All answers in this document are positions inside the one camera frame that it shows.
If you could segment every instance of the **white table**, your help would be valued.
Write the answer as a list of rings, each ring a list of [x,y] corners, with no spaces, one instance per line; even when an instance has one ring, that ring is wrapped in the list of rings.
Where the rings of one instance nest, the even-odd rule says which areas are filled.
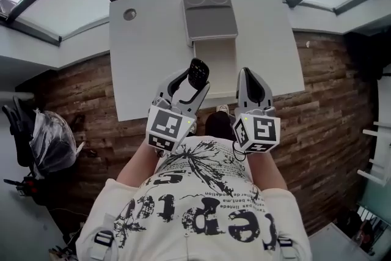
[[[281,0],[232,0],[239,36],[219,48],[196,46],[210,66],[203,106],[231,103],[242,67],[256,71],[273,95],[304,90],[299,54]],[[133,8],[135,19],[123,13]],[[159,83],[189,66],[181,0],[118,0],[110,5],[110,50],[119,120],[146,117]]]

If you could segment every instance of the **black remote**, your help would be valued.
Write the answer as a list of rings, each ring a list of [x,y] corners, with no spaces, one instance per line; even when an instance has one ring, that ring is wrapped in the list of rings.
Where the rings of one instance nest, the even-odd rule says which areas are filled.
[[[188,80],[190,85],[200,90],[208,81],[209,77],[209,68],[208,66],[200,59],[193,58],[193,60],[190,63],[189,67],[189,73],[188,73]]]

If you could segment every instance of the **backpack strap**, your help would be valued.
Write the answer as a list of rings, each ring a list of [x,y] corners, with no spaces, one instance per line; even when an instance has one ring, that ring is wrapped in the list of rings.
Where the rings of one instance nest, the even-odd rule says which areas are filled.
[[[286,237],[279,237],[278,242],[280,244],[282,260],[298,261],[296,256],[296,250],[293,247],[292,240]]]
[[[84,242],[81,261],[117,261],[118,246],[114,239],[115,218],[105,214],[103,224],[97,227]]]

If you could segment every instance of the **cable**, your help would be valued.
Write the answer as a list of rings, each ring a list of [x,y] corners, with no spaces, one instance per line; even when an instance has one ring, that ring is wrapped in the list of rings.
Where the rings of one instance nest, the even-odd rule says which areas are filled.
[[[158,158],[164,157],[164,150],[158,150],[158,149],[155,149],[155,150],[156,150],[156,155],[158,156]]]
[[[232,151],[233,151],[233,156],[235,157],[236,160],[238,160],[239,162],[243,162],[245,159],[246,159],[246,156],[247,156],[247,153],[246,152],[242,152],[242,151],[239,151],[237,149],[235,149],[235,143],[236,141],[233,141],[232,142]],[[236,153],[240,154],[240,155],[244,155],[244,158],[242,160],[239,160],[237,157],[236,157]]]
[[[74,215],[84,215],[84,216],[88,216],[88,215],[85,215],[84,213],[78,213],[78,212],[74,212],[74,211],[71,211],[71,210],[68,210],[68,209],[64,209],[64,208],[55,208],[55,209],[50,209],[49,212],[52,212],[54,210],[63,210],[63,211],[68,211],[70,213],[73,213]]]
[[[77,230],[77,232],[75,232],[75,233],[73,234],[72,237],[70,237],[70,239],[69,239],[69,241],[68,241],[68,243],[67,243],[67,247],[68,247],[69,244],[71,243],[72,239],[74,239],[74,237],[80,232],[80,230],[81,230],[82,228],[83,228],[83,226],[80,227],[80,228]]]

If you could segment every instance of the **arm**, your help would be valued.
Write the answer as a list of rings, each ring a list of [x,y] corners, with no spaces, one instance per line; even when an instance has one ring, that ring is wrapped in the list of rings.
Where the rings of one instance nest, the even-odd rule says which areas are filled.
[[[159,158],[155,148],[149,146],[144,140],[132,159],[119,173],[117,182],[132,187],[140,185],[155,172]]]
[[[287,184],[278,170],[271,154],[251,153],[247,160],[249,162],[252,180],[260,189],[280,188],[288,190]]]

